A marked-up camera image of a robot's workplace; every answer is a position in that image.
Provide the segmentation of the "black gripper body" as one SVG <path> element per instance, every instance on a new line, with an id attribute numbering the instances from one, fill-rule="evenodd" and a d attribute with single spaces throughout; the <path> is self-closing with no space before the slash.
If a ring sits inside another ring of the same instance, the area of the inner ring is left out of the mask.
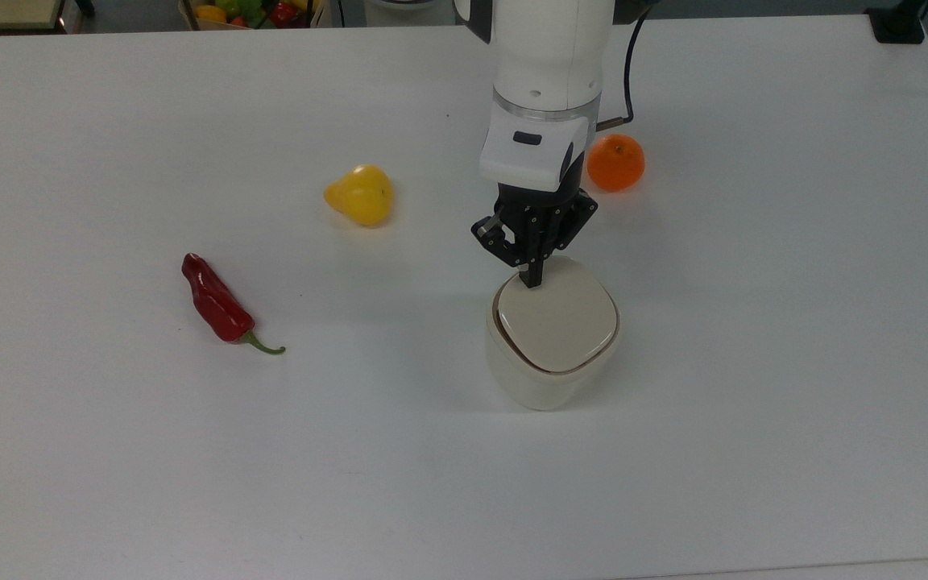
<path id="1" fill-rule="evenodd" d="M 588 193 L 581 187 L 551 193 L 500 184 L 497 218 L 518 243 L 569 245 L 588 223 Z"/>

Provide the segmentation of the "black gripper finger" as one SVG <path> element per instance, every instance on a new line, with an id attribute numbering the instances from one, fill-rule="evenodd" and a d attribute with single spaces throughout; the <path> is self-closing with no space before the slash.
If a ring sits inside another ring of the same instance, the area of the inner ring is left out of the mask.
<path id="1" fill-rule="evenodd" d="M 498 210 L 471 225 L 471 233 L 487 252 L 518 269 L 520 282 L 534 287 L 532 213 Z"/>
<path id="2" fill-rule="evenodd" d="M 539 208 L 533 216 L 533 287 L 541 286 L 545 261 L 566 249 L 596 213 L 597 202 L 586 191 L 553 208 Z"/>

